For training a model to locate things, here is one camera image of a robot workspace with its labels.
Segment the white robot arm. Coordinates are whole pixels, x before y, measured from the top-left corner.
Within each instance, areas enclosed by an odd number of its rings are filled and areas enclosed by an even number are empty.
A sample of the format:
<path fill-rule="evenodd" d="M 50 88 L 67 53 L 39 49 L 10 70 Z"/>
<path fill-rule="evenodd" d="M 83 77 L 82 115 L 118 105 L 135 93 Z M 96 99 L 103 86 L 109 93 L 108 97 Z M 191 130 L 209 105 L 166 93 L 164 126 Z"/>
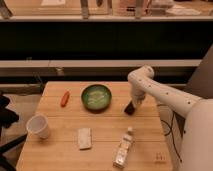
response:
<path fill-rule="evenodd" d="M 178 171 L 213 171 L 213 99 L 205 99 L 153 80 L 144 65 L 127 76 L 137 108 L 148 93 L 185 118 Z"/>

